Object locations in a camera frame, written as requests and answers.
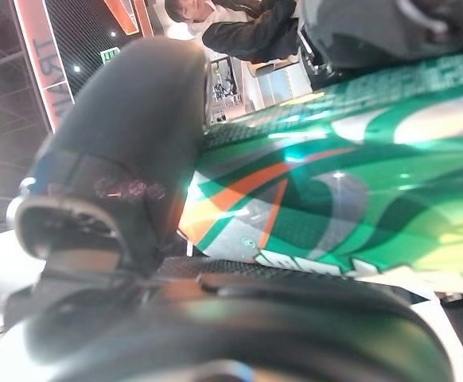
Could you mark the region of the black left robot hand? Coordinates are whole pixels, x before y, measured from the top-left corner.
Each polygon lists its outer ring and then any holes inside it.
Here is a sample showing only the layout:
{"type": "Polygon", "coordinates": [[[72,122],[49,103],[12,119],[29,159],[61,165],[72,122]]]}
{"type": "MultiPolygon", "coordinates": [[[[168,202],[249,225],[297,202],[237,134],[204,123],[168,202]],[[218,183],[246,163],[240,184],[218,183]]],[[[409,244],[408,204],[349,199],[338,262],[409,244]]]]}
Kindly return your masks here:
{"type": "Polygon", "coordinates": [[[7,217],[45,261],[8,297],[4,381],[451,381],[436,333],[350,279],[166,277],[208,120],[194,45],[130,43],[79,92],[7,217]]]}

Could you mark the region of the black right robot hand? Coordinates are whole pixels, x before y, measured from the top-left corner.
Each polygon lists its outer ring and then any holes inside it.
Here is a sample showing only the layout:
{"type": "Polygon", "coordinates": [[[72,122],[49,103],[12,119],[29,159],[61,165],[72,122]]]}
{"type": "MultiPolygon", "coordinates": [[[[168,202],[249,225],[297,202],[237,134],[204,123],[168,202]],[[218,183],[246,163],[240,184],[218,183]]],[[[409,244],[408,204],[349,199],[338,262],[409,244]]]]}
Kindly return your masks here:
{"type": "Polygon", "coordinates": [[[463,53],[463,1],[303,1],[299,54],[313,90],[463,53]]]}

